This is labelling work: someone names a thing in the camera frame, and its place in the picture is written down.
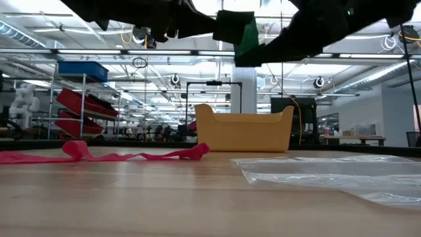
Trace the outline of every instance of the ceiling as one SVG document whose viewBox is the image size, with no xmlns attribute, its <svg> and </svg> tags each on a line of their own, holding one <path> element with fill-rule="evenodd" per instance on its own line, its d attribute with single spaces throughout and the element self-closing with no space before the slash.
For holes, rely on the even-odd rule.
<svg viewBox="0 0 421 237">
<path fill-rule="evenodd" d="M 221 9 L 221 0 L 193 0 L 196 8 L 207 14 L 214 16 Z M 224 0 L 224 9 L 233 11 L 255 11 L 257 16 L 257 24 L 260 32 L 260 42 L 269 42 L 276 37 L 282 27 L 289 24 L 289 19 L 296 13 L 297 9 L 289 1 L 279 0 Z M 25 32 L 29 36 L 42 42 L 58 41 L 67 49 L 142 49 L 130 39 L 131 25 L 124 25 L 120 22 L 110 22 L 108 32 L 103 32 L 96 23 L 81 22 L 74 16 L 74 13 L 59 0 L 2 0 L 0 1 L 0 20 L 12 22 L 13 26 Z M 412 23 L 416 30 L 421 30 L 421 6 L 419 5 L 412 19 Z M 385 44 L 385 35 L 390 32 L 397 32 L 397 29 L 389 29 L 384 20 L 379 21 L 356 34 L 349 36 L 337 43 L 327 46 L 325 53 L 399 53 L 403 45 L 401 43 L 387 42 Z M 2 48 L 19 48 L 25 45 L 5 37 L 0 34 L 0 47 Z M 211 36 L 195 36 L 186 39 L 170 39 L 166 43 L 158 43 L 157 49 L 187 49 L 187 50 L 222 50 L 232 51 L 233 46 L 229 43 L 219 43 L 213 41 Z M 414 43 L 409 45 L 409 51 L 420 53 L 419 47 Z M 55 61 L 46 59 L 41 55 L 17 54 L 8 55 L 30 63 L 42 70 L 54 72 Z M 193 57 L 193 56 L 150 56 L 149 66 L 147 68 L 137 70 L 131 65 L 132 56 L 115 57 L 108 55 L 63 55 L 66 60 L 97 60 L 109 70 L 109 78 L 116 82 L 115 86 L 121 90 L 173 90 L 170 81 L 173 75 L 177 74 L 180 78 L 182 90 L 185 89 L 186 82 L 206 81 L 219 79 L 223 82 L 229 82 L 232 73 L 233 62 L 229 57 Z M 273 75 L 279 80 L 284 76 L 284 90 L 287 93 L 308 93 L 321 92 L 324 90 L 316 90 L 313 88 L 313 79 L 319 76 L 329 82 L 327 88 L 340 86 L 342 83 L 352 80 L 353 77 L 366 72 L 379 65 L 392 65 L 384 61 L 335 61 L 335 60 L 318 60 L 318 61 L 301 61 L 294 63 L 275 63 L 263 65 L 256 68 L 259 79 L 259 92 L 280 92 L 280 88 Z M 16 63 L 11 63 L 8 59 L 0 59 L 0 65 L 16 68 Z M 25 70 L 24 66 L 20 66 L 18 70 Z M 14 75 L 13 71 L 7 72 L 9 76 Z M 220 86 L 218 88 L 196 86 L 193 85 L 191 90 L 203 91 L 221 91 L 229 92 L 229 86 Z M 157 120 L 168 120 L 171 118 L 176 122 L 180 121 L 176 111 L 181 111 L 177 106 L 180 101 L 180 94 L 168 94 L 163 96 L 161 93 L 130 93 L 142 102 L 148 105 L 156 105 L 154 111 L 149 111 L 153 116 L 147 116 Z M 260 113 L 268 113 L 267 108 L 269 96 L 259 95 L 258 103 L 262 109 Z M 215 107 L 227 107 L 224 95 L 201 94 L 189 96 L 189 102 L 220 102 Z M 132 102 L 127 103 L 132 109 L 138 110 L 139 107 Z M 215 109 L 220 112 L 229 111 L 225 109 Z"/>
</svg>

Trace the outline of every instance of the wooden table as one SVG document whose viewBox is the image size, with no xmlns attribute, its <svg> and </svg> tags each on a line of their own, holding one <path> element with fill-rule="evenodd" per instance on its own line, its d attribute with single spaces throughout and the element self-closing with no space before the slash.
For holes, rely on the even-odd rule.
<svg viewBox="0 0 421 237">
<path fill-rule="evenodd" d="M 361 144 L 366 144 L 366 141 L 379 141 L 380 146 L 384 146 L 385 137 L 382 136 L 320 136 L 329 145 L 329 140 L 360 140 Z"/>
<path fill-rule="evenodd" d="M 95 155 L 164 149 L 93 147 Z M 58 150 L 25 151 L 62 155 Z M 0 236 L 419 236 L 421 211 L 335 190 L 249 185 L 233 158 L 344 157 L 290 151 L 211 153 L 202 161 L 0 166 Z"/>
</svg>

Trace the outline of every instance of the white robot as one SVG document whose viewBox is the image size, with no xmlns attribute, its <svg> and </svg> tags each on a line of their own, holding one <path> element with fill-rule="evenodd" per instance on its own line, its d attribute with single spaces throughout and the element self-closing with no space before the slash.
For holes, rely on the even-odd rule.
<svg viewBox="0 0 421 237">
<path fill-rule="evenodd" d="M 16 89 L 16 97 L 9 109 L 10 118 L 22 129 L 30 127 L 32 112 L 39 111 L 39 99 L 34 96 L 35 89 L 36 86 L 33 84 L 20 85 L 20 88 Z M 21 121 L 16 121 L 18 115 L 22 115 Z"/>
</svg>

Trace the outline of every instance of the clear plastic bag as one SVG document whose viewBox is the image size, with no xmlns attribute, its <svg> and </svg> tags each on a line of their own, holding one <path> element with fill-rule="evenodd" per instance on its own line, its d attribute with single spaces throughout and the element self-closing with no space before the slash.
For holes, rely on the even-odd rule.
<svg viewBox="0 0 421 237">
<path fill-rule="evenodd" d="M 394 156 L 234 159 L 250 184 L 343 190 L 391 207 L 421 210 L 421 163 Z"/>
</svg>

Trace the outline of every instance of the white pillar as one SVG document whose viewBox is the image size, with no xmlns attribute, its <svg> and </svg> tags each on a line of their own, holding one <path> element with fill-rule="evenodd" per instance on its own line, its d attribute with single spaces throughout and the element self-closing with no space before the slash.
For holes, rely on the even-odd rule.
<svg viewBox="0 0 421 237">
<path fill-rule="evenodd" d="M 231 82 L 243 82 L 242 113 L 257 113 L 257 73 L 255 68 L 232 67 Z M 239 113 L 240 87 L 231 85 L 231 113 Z"/>
</svg>

